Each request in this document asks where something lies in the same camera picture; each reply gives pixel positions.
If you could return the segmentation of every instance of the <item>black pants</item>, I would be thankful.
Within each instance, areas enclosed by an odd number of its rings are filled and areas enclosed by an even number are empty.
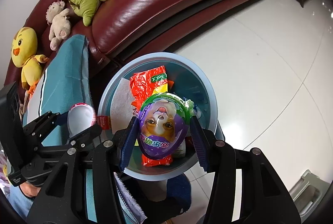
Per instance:
[[[170,197],[163,201],[150,201],[144,195],[135,179],[125,180],[123,183],[147,217],[143,224],[161,224],[170,218],[180,215],[182,207],[175,198]]]

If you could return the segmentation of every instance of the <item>orange beak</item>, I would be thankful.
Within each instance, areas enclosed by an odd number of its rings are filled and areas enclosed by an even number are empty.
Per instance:
[[[20,53],[20,48],[18,47],[16,49],[14,49],[13,53],[14,53],[15,56],[17,56]]]

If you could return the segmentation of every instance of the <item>dog picture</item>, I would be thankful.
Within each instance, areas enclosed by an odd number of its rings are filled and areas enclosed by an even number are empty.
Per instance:
[[[160,99],[152,104],[148,112],[142,132],[146,137],[163,137],[169,142],[175,140],[174,117],[176,115],[176,106],[173,102],[166,99]]]

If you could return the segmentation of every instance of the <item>floor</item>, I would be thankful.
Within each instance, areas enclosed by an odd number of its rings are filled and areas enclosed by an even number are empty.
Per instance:
[[[176,51],[210,79],[226,142],[247,151],[259,147],[288,190],[307,169],[333,179],[331,10],[330,0],[304,8],[295,0],[254,0],[186,37]],[[194,224],[204,215],[214,179],[198,163],[186,175],[192,206],[175,224]],[[155,188],[164,190],[165,182]],[[162,192],[154,189],[150,198],[163,198],[156,193]],[[233,220],[240,201],[237,172]]]

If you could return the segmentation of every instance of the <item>yellow duck plush toy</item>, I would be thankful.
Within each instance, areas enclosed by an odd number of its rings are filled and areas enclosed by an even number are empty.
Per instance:
[[[23,27],[14,36],[11,56],[16,67],[22,68],[22,87],[33,94],[37,83],[42,76],[42,67],[39,63],[46,63],[49,58],[45,55],[36,55],[37,35],[34,29]]]

